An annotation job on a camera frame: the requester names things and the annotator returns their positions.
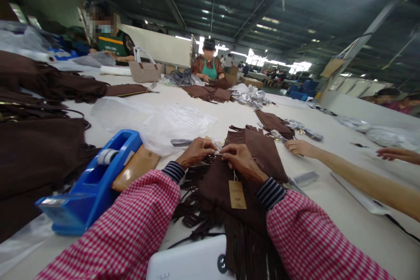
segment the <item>handbag handle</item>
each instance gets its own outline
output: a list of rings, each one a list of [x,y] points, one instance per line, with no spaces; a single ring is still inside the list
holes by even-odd
[[[146,50],[144,50],[143,48],[138,47],[138,46],[134,46],[134,58],[139,63],[140,68],[143,69],[143,64],[141,63],[140,52],[144,52],[149,57],[150,62],[154,65],[155,69],[158,70],[158,67],[156,66],[156,62],[152,58],[152,56]]]

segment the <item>face mask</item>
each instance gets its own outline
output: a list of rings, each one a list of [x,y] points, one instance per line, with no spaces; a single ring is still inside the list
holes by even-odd
[[[98,30],[101,33],[112,33],[112,29],[110,25],[98,25]]]

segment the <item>white device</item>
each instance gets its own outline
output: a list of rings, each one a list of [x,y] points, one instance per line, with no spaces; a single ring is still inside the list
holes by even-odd
[[[378,201],[374,200],[372,197],[366,195],[365,193],[361,192],[360,190],[357,190],[352,184],[350,184],[348,181],[343,179],[341,176],[337,175],[333,171],[330,173],[347,191],[354,197],[360,204],[365,207],[367,211],[373,214],[380,214],[380,215],[386,215],[391,214],[389,211],[389,208],[379,203]]]
[[[226,236],[219,235],[155,253],[146,280],[236,279],[226,269]]]

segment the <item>blue tape dispenser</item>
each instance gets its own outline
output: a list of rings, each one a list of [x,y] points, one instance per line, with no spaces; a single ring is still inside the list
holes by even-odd
[[[68,194],[44,197],[35,204],[53,221],[61,235],[82,235],[115,201],[111,188],[142,145],[137,131],[118,132],[94,157]]]

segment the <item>green apron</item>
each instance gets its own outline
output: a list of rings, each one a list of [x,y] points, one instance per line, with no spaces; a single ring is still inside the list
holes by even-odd
[[[98,37],[98,48],[100,51],[109,50],[117,56],[127,57],[127,50],[124,47],[124,32],[118,31],[117,36],[109,36],[109,34],[101,34]]]
[[[201,73],[207,75],[210,78],[210,80],[215,80],[217,79],[217,71],[216,71],[216,67],[214,66],[214,58],[212,58],[212,60],[213,60],[213,69],[209,69],[207,68],[207,59],[204,58],[204,68]]]

